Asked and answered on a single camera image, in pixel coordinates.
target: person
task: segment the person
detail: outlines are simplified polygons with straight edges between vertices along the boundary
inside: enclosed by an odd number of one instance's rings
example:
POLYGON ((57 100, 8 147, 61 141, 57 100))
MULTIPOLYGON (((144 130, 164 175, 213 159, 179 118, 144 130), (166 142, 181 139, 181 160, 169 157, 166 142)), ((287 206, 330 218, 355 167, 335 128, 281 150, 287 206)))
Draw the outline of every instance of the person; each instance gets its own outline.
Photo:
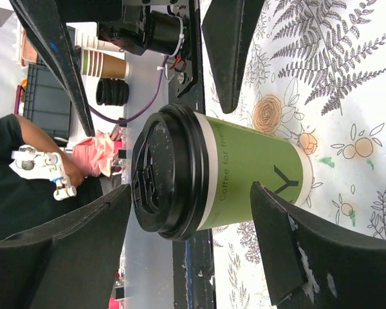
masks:
POLYGON ((0 240, 85 206, 110 191, 113 183, 84 178, 79 168, 42 129, 19 115, 0 118, 0 240), (38 151, 59 153, 77 196, 56 201, 55 184, 46 179, 21 178, 9 166, 12 151, 30 145, 38 151))

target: green paper cup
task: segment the green paper cup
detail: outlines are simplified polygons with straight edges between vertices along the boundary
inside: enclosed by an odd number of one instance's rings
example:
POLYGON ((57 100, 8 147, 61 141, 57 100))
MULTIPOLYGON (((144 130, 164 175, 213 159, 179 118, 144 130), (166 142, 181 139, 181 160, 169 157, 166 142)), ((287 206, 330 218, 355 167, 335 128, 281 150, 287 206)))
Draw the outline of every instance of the green paper cup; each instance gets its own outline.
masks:
POLYGON ((168 105, 137 139, 132 175, 142 229, 183 241, 197 230, 252 220, 255 181, 301 205, 312 168, 286 140, 168 105))

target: white robotic device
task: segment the white robotic device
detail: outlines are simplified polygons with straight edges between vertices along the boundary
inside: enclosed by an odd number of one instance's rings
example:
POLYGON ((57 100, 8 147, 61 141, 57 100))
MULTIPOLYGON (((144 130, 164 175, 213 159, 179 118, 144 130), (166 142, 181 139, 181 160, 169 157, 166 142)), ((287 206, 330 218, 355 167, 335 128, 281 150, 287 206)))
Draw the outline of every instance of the white robotic device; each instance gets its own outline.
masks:
POLYGON ((43 153, 32 147, 22 147, 12 152, 15 166, 25 171, 37 172, 40 169, 40 178, 49 179, 56 185, 53 193, 55 200, 62 201, 76 196, 76 187, 71 185, 70 177, 64 171, 63 161, 58 153, 43 153))

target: white scratch mark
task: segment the white scratch mark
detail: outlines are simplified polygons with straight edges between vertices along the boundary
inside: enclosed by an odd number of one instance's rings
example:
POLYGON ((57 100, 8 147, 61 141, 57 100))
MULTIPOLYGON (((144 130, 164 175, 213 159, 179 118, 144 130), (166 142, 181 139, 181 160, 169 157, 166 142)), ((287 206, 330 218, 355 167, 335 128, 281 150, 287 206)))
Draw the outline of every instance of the white scratch mark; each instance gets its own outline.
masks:
POLYGON ((331 274, 327 274, 327 284, 329 285, 330 292, 337 298, 336 285, 331 274))
POLYGON ((291 230, 294 232, 298 228, 297 223, 295 222, 295 220, 293 220, 291 216, 288 215, 288 218, 289 218, 291 230))
POLYGON ((312 269, 309 268, 308 256, 304 252, 304 250, 300 247, 299 243, 297 243, 297 247, 299 248, 300 254, 302 255, 302 264, 304 271, 306 272, 306 276, 308 277, 308 282, 303 286, 303 291, 311 300, 312 303, 315 302, 315 293, 319 293, 320 287, 316 282, 316 279, 313 275, 312 269))

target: floral patterned tablecloth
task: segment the floral patterned tablecloth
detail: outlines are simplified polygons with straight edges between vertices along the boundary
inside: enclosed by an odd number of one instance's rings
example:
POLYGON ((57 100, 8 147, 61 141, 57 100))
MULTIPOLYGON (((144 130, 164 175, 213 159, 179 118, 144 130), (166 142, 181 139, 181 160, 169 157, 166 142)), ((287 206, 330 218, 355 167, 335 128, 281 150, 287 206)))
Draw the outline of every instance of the floral patterned tablecloth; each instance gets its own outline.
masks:
MULTIPOLYGON (((207 115, 299 145, 314 172, 302 208, 386 239, 386 0, 265 0, 229 115, 203 48, 207 115)), ((253 223, 214 229, 214 246, 217 306, 270 308, 253 223)))

